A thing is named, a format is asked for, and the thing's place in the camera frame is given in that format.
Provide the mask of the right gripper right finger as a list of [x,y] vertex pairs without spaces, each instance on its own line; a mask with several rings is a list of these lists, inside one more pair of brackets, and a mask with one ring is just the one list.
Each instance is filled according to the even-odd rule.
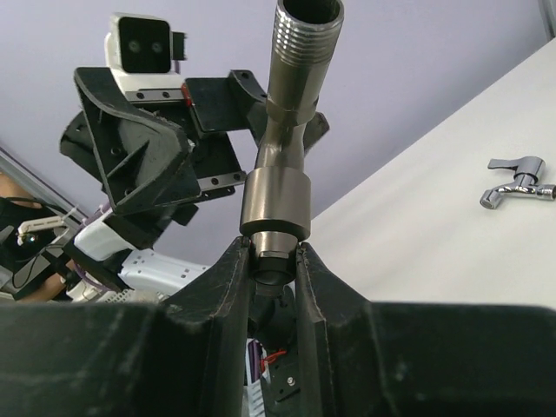
[[549,308],[373,302],[297,255],[302,416],[552,416]]

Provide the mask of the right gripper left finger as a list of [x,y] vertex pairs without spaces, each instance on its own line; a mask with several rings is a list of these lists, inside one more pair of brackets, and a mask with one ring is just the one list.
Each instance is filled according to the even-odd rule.
[[238,416],[248,241],[160,304],[6,303],[4,416]]

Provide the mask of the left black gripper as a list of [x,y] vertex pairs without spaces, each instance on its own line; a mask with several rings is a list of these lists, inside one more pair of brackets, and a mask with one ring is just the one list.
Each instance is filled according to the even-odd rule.
[[[113,211],[134,215],[222,198],[242,184],[229,133],[247,130],[257,147],[267,126],[267,93],[250,70],[183,78],[183,99],[132,103],[107,68],[74,72],[81,110],[61,151],[102,184]],[[316,112],[304,154],[330,130]]]

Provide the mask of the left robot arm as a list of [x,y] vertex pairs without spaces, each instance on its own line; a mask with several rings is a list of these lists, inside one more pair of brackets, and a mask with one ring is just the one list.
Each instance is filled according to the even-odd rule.
[[243,186],[240,232],[255,279],[292,281],[311,229],[304,156],[328,130],[316,109],[323,77],[279,64],[268,89],[233,70],[121,91],[111,69],[77,69],[82,110],[61,145],[101,182],[109,209],[76,234],[71,255],[114,291],[172,295],[202,268],[158,255],[155,242],[171,222],[189,222],[199,203]]

